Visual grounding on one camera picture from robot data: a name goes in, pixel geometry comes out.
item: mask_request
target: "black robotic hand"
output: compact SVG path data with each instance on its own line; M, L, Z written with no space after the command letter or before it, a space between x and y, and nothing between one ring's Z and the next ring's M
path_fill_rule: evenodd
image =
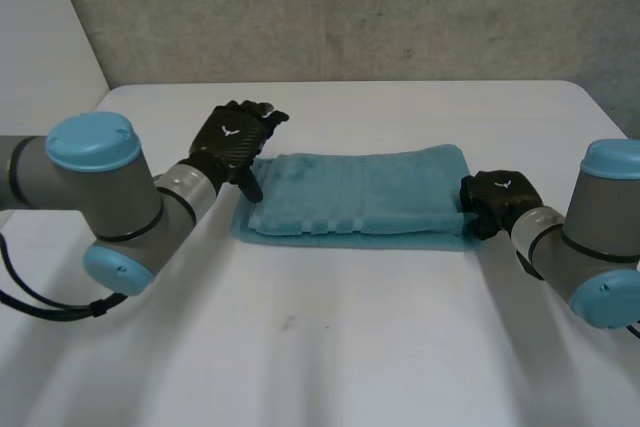
M500 230L511 234L522 214L543 205L538 192L524 175L507 170L478 172L475 176L465 177L460 201L465 212L478 214L469 228L480 240L493 237Z
M216 183L230 182L251 202L260 202L262 190L250 167L275 128L287 120L287 114L264 102L231 101L218 106L191 144L188 163L198 168L205 165L207 175L219 179L214 182L216 190Z

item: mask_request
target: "white wall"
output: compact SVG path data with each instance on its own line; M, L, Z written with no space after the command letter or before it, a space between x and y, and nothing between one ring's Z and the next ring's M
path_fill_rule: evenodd
M108 90L70 0L0 0L0 134L44 134Z

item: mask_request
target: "gray wall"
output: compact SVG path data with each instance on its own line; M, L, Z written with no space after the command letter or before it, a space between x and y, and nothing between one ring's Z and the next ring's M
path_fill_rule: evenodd
M640 0L72 0L110 85L566 79L640 137Z

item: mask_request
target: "gray arm segment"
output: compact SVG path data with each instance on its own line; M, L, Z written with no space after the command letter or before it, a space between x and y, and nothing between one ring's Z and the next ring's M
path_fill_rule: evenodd
M154 183L118 114L85 114L54 131L0 136L0 210L79 210L97 238L85 270L114 292L139 294L213 205L212 180L176 164Z
M598 328L640 319L640 177L624 176L591 175L583 162L566 219L540 207L522 215L511 232L535 271Z

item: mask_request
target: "blue towel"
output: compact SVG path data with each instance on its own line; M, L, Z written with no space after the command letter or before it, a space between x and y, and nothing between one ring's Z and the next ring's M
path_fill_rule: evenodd
M417 152L337 156L293 154L257 159L264 200L242 199L232 224L246 242L359 249L469 250L460 180L462 151L440 145Z

